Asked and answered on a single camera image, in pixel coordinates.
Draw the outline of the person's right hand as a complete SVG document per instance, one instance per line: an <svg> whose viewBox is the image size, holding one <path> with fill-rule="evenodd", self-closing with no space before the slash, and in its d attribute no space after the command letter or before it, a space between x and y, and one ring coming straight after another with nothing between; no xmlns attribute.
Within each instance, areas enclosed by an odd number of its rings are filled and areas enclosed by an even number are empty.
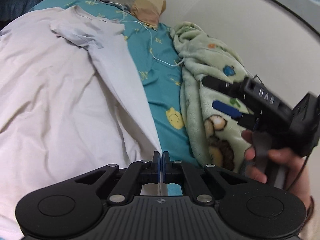
<svg viewBox="0 0 320 240"><path fill-rule="evenodd" d="M306 168L308 159L299 157L289 148L272 150L272 138L267 133L245 130L241 136L251 144L244 154L246 176L294 194L305 205L309 219L313 214L313 198Z"/></svg>

